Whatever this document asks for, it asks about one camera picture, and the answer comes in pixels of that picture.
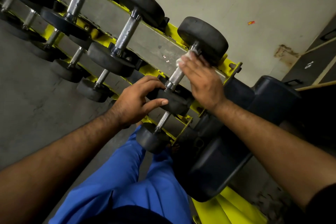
gray floor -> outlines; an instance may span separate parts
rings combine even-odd
[[[54,75],[49,62],[29,53],[26,43],[9,35],[1,25],[0,50],[0,169],[50,144],[109,108],[109,100],[101,104],[79,95],[76,84]],[[127,140],[134,128],[133,125],[112,138],[73,186],[97,170]],[[151,160],[151,155],[146,154],[140,180],[145,178]],[[269,187],[270,181],[267,172],[252,158],[234,177],[231,186],[251,203],[260,205],[260,194]],[[271,185],[271,190],[274,188],[277,188],[276,184]]]

blue shorts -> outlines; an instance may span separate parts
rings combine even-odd
[[[106,209],[138,205],[165,217],[173,224],[191,223],[188,197],[175,178],[173,160],[166,151],[153,156],[147,177],[138,182],[145,150],[135,140],[140,126],[107,162],[70,191],[50,224],[77,224]]]

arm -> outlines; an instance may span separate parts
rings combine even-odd
[[[199,103],[246,144],[298,205],[306,207],[317,192],[336,182],[334,157],[226,99],[219,76],[202,57],[183,57],[180,67]]]
[[[40,223],[99,150],[125,126],[166,99],[145,96],[165,86],[146,76],[126,88],[102,116],[0,172],[0,223]]]

dumbbell rack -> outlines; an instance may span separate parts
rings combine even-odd
[[[59,0],[63,4],[69,3],[69,0]],[[15,15],[17,15],[20,19],[24,19],[27,14],[27,8],[22,3],[16,3],[11,9]],[[124,22],[127,20],[129,16],[129,10],[126,7],[123,7],[112,0],[87,0],[82,9],[82,14],[80,14],[79,19],[77,21],[77,25],[85,28],[91,24],[94,24],[99,30],[100,34],[92,35],[93,39],[100,44],[108,47],[110,43],[115,44],[116,36],[118,36],[124,26]],[[45,27],[46,23],[41,19],[37,18],[33,25],[31,26],[36,32],[38,32],[42,37],[48,39],[48,37],[52,34],[54,28],[51,25]],[[57,41],[57,45],[63,35],[61,35]],[[164,30],[159,30],[157,28],[153,28],[147,25],[145,22],[141,23],[138,28],[137,34],[134,35],[130,44],[128,45],[128,49],[132,50],[132,52],[136,53],[137,56],[141,57],[145,60],[148,65],[140,68],[139,72],[144,75],[153,75],[158,76],[161,75],[163,77],[167,77],[166,75],[172,74],[175,70],[176,65],[175,61],[183,54],[185,54],[188,50],[188,46],[177,34],[177,27],[168,23]],[[219,74],[222,76],[222,80],[224,83],[228,82],[228,80],[233,77],[237,72],[241,69],[241,63],[234,63],[227,58],[227,54],[222,58],[223,64],[217,67]],[[79,62],[84,69],[86,69],[91,76],[87,79],[92,82],[97,80],[99,76],[98,73],[91,72],[90,64],[83,64]],[[113,87],[108,86],[113,92],[114,95],[112,99],[117,99],[118,95],[113,90]],[[191,90],[189,81],[184,78],[180,85],[182,85],[187,90]],[[191,105],[191,109],[197,113],[197,115],[201,116],[204,112],[204,108],[197,102]],[[184,129],[190,124],[192,121],[192,117],[186,115],[184,117],[177,116],[176,117],[180,122],[184,124]],[[146,117],[145,122],[151,122],[156,124],[151,118]],[[176,140],[171,133],[163,129],[168,136],[172,138],[173,141]]]

